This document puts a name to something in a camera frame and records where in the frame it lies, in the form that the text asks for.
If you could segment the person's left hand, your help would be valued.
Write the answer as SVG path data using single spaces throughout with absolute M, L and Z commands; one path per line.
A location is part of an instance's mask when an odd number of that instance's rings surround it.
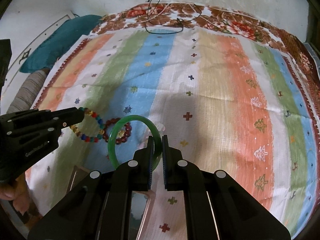
M 30 197 L 25 172 L 14 182 L 1 183 L 1 199 L 12 201 L 14 209 L 21 215 L 26 212 L 32 215 L 39 214 L 35 203 Z

